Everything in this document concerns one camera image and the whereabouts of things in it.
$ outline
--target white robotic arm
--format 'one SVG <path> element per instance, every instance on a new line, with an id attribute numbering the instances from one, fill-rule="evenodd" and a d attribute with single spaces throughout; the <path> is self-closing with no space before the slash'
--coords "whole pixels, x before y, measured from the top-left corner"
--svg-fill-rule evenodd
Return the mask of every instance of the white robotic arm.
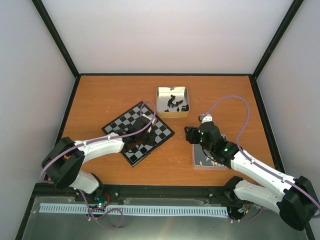
<path id="1" fill-rule="evenodd" d="M 97 189 L 102 185 L 102 182 L 93 173 L 80 170 L 81 166 L 103 155 L 128 151 L 137 144 L 153 146 L 156 135 L 152 129 L 155 123 L 156 118 L 152 119 L 143 114 L 135 120 L 133 125 L 127 126 L 128 131 L 120 129 L 107 136 L 85 141 L 72 141 L 69 137 L 64 137 L 44 159 L 42 167 L 46 167 L 65 150 L 74 149 L 68 153 L 68 159 L 63 156 L 47 167 L 47 175 L 57 189 L 72 187 L 98 196 L 100 193 L 97 192 Z"/>
<path id="2" fill-rule="evenodd" d="M 184 128 L 186 141 L 200 144 L 219 164 L 239 171 L 262 185 L 252 184 L 235 176 L 225 185 L 226 198 L 231 202 L 244 200 L 259 204 L 279 214 L 292 228 L 303 230 L 318 207 L 292 185 L 303 189 L 318 202 L 311 182 L 303 176 L 296 179 L 279 172 L 257 160 L 237 144 L 227 141 L 209 114 L 200 116 L 199 120 L 199 127 Z"/>
<path id="3" fill-rule="evenodd" d="M 108 136 L 115 137 L 119 135 L 112 132 Z M 84 146 L 78 147 L 79 151 L 84 152 L 84 159 L 82 164 L 103 155 L 120 153 L 125 146 L 122 138 L 97 141 L 91 144 L 86 144 L 86 142 L 87 141 L 75 141 L 76 146 L 84 144 Z M 87 194 L 92 194 L 99 186 L 100 183 L 94 175 L 92 175 L 91 173 L 86 173 L 82 170 L 79 171 L 74 182 L 69 185 L 69 187 L 83 190 Z"/>

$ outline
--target chessboard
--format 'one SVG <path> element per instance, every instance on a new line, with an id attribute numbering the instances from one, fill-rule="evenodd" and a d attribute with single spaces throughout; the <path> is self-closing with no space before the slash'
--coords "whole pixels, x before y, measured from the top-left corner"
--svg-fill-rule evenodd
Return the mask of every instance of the chessboard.
<path id="1" fill-rule="evenodd" d="M 143 102 L 139 102 L 120 116 L 118 116 L 113 121 L 109 122 L 105 125 L 102 130 L 106 135 L 120 129 L 128 130 L 128 125 L 132 125 L 135 120 L 139 117 L 140 107 Z M 151 117 L 154 113 L 147 105 L 144 105 L 141 112 L 148 117 Z M 148 156 L 153 150 L 166 142 L 169 138 L 171 138 L 175 132 L 166 125 L 157 115 L 156 123 L 153 127 L 154 132 L 156 134 L 155 144 L 153 146 L 139 144 L 136 145 L 135 148 L 127 151 L 121 152 L 122 155 L 126 158 L 126 160 L 131 164 L 132 167 L 140 163 L 146 156 Z"/>

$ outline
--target purple cable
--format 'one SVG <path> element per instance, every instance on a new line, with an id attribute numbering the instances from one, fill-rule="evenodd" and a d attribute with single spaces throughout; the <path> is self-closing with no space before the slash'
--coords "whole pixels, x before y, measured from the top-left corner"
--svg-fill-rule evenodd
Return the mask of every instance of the purple cable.
<path id="1" fill-rule="evenodd" d="M 251 217 L 251 218 L 249 218 L 249 219 L 241 220 L 240 223 L 247 223 L 247 222 L 250 222 L 250 221 L 256 219 L 256 218 L 259 217 L 259 215 L 262 213 L 262 210 L 263 210 L 263 209 L 264 209 L 264 208 L 261 206 L 260 210 L 257 212 L 256 215 L 254 215 L 253 217 Z"/>
<path id="2" fill-rule="evenodd" d="M 120 208 L 112 208 L 110 210 L 108 210 L 107 212 L 105 212 L 103 215 L 99 216 L 99 217 L 95 217 L 93 212 L 92 212 L 92 209 L 90 208 L 89 204 L 88 204 L 88 201 L 86 199 L 86 196 L 84 194 L 84 192 L 82 190 L 79 190 L 80 194 L 82 195 L 83 197 L 83 200 L 84 200 L 84 203 L 86 205 L 86 207 L 88 208 L 88 214 L 91 216 L 91 218 L 96 222 L 96 224 L 98 224 L 100 227 L 104 228 L 104 229 L 107 229 L 107 230 L 115 230 L 115 229 L 118 229 L 119 227 L 121 227 L 122 223 L 124 222 L 124 213 L 121 211 Z M 105 217 L 107 214 L 113 212 L 113 211 L 118 211 L 121 215 L 121 222 L 115 226 L 115 227 L 107 227 L 107 226 L 103 226 L 100 222 L 98 222 L 98 219 L 101 219 L 103 217 Z"/>
<path id="3" fill-rule="evenodd" d="M 101 137 L 101 138 L 98 138 L 98 139 L 93 139 L 93 140 L 89 140 L 86 142 L 87 145 L 89 144 L 93 144 L 93 143 L 96 143 L 96 142 L 100 142 L 100 141 L 105 141 L 105 140 L 113 140 L 113 139 L 122 139 L 122 138 L 127 138 L 127 137 L 131 137 L 133 135 L 136 135 L 136 134 L 139 134 L 141 133 L 142 131 L 146 130 L 150 125 L 151 123 L 153 122 L 153 120 L 155 119 L 156 117 L 156 105 L 152 102 L 152 101 L 145 101 L 141 107 L 140 107 L 140 116 L 142 115 L 142 108 L 144 107 L 145 104 L 152 104 L 153 106 L 153 109 L 154 109 L 154 112 L 153 112 L 153 115 L 152 115 L 152 118 L 150 120 L 150 122 L 148 122 L 148 124 L 141 128 L 140 130 L 138 131 L 135 131 L 133 133 L 129 133 L 129 134 L 126 134 L 126 135 L 120 135 L 120 136 L 112 136 L 112 137 Z M 66 155 L 67 153 L 71 152 L 72 150 L 75 150 L 77 148 L 80 148 L 80 147 L 83 147 L 85 144 L 84 143 L 81 143 L 81 144 L 78 144 L 76 146 L 73 146 L 73 147 L 70 147 L 68 148 L 67 150 L 63 151 L 62 153 L 60 153 L 58 156 L 56 156 L 54 159 L 52 159 L 47 165 L 44 166 L 44 168 L 42 169 L 42 171 L 40 172 L 40 176 L 39 176 L 39 179 L 40 179 L 40 182 L 43 182 L 43 183 L 47 183 L 47 184 L 51 184 L 52 181 L 48 181 L 48 180 L 44 180 L 44 176 L 46 174 L 46 171 L 48 168 L 50 168 L 50 166 L 52 164 L 54 164 L 58 159 L 60 159 L 61 157 L 63 157 L 64 155 Z"/>
<path id="4" fill-rule="evenodd" d="M 211 111 L 212 109 L 214 109 L 218 103 L 220 103 L 221 101 L 225 100 L 225 99 L 228 99 L 228 98 L 237 98 L 237 99 L 240 99 L 241 101 L 244 102 L 245 106 L 246 106 L 246 120 L 245 120 L 245 123 L 243 125 L 243 127 L 241 128 L 241 130 L 239 131 L 237 137 L 236 137 L 236 145 L 239 149 L 239 151 L 242 153 L 242 155 L 245 156 L 245 158 L 247 160 L 249 160 L 250 162 L 252 162 L 251 158 L 242 150 L 241 146 L 240 146 L 240 143 L 239 143 L 239 139 L 240 139 L 240 136 L 241 134 L 243 133 L 244 129 L 246 128 L 247 124 L 248 124 L 248 121 L 249 121 L 249 116 L 250 116 L 250 109 L 249 109 L 249 105 L 248 103 L 246 102 L 246 100 L 244 100 L 242 97 L 240 96 L 237 96 L 237 95 L 228 95 L 228 96 L 225 96 L 223 98 L 221 98 L 220 100 L 218 100 L 211 108 L 208 112 L 206 112 L 203 117 L 207 116 Z M 260 164 L 256 163 L 256 162 L 253 162 L 254 165 L 256 165 L 258 168 L 264 170 L 265 172 L 271 174 L 272 176 L 276 177 L 277 179 L 280 179 L 281 181 L 283 181 L 283 178 L 279 175 L 277 175 L 276 173 L 270 171 L 269 169 L 261 166 Z M 304 191 L 301 187 L 295 185 L 294 183 L 288 181 L 288 180 L 284 180 L 285 183 L 291 185 L 292 187 L 294 187 L 295 189 L 297 189 L 298 191 L 300 191 L 302 194 L 304 194 L 314 205 L 316 205 L 316 207 L 320 210 L 320 204 L 312 197 L 310 196 L 310 194 L 308 194 L 306 191 Z M 318 215 L 314 215 L 312 218 L 320 218 L 320 213 Z"/>

